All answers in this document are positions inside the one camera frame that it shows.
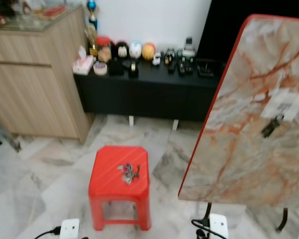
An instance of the cabinet leg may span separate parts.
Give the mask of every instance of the cabinet leg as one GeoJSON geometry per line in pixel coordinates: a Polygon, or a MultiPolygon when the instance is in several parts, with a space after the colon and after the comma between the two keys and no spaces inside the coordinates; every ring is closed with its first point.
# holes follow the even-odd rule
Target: cabinet leg
{"type": "Polygon", "coordinates": [[[134,116],[129,116],[130,126],[134,126],[134,116]]]}
{"type": "Polygon", "coordinates": [[[173,122],[173,128],[172,128],[172,130],[176,131],[177,130],[177,126],[178,126],[178,120],[176,119],[173,122]]]}

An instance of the black tv cabinet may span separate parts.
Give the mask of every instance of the black tv cabinet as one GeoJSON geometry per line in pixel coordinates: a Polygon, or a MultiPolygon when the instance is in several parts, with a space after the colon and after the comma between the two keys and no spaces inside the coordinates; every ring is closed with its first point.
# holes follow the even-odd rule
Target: black tv cabinet
{"type": "Polygon", "coordinates": [[[87,113],[118,114],[176,120],[204,121],[220,77],[169,74],[161,64],[138,64],[139,76],[87,76],[74,74],[82,106],[87,113]]]}

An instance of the power outlet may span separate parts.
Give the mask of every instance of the power outlet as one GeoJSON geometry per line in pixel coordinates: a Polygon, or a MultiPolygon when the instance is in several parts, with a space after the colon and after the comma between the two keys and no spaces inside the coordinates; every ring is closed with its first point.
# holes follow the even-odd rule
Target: power outlet
{"type": "Polygon", "coordinates": [[[79,237],[80,219],[67,219],[61,224],[59,239],[78,239],[79,237]]]}
{"type": "MultiPolygon", "coordinates": [[[[227,219],[224,215],[211,213],[209,215],[210,229],[228,239],[227,219]]],[[[210,233],[209,239],[219,239],[218,236],[210,233]]]]}

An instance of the wooden cabinet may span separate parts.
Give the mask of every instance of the wooden cabinet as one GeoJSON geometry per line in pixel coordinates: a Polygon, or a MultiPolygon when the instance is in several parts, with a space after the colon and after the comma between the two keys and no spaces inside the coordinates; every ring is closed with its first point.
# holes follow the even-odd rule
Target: wooden cabinet
{"type": "Polygon", "coordinates": [[[41,33],[0,31],[0,122],[9,132],[85,140],[92,120],[71,70],[80,44],[82,7],[41,33]]]}
{"type": "Polygon", "coordinates": [[[0,119],[12,133],[77,136],[49,67],[0,64],[0,119]]]}

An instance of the marble tile floor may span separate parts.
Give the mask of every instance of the marble tile floor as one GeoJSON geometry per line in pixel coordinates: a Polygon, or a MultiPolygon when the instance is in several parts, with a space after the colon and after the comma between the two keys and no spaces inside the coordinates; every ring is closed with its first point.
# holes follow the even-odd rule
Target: marble tile floor
{"type": "MultiPolygon", "coordinates": [[[[0,126],[0,239],[33,239],[61,224],[80,218],[80,238],[154,239],[196,238],[190,219],[204,216],[206,203],[180,201],[177,193],[194,149],[201,123],[181,122],[172,131],[172,120],[97,115],[86,142],[41,137],[19,137],[16,152],[0,126]],[[142,232],[126,225],[93,229],[88,185],[96,151],[104,145],[141,145],[149,153],[152,228],[142,232]]],[[[133,216],[127,203],[107,206],[109,217],[133,216]]],[[[232,239],[299,239],[299,209],[289,211],[282,233],[274,227],[282,209],[213,204],[212,213],[227,217],[232,239]]],[[[43,239],[57,239],[46,235],[43,239]]]]}

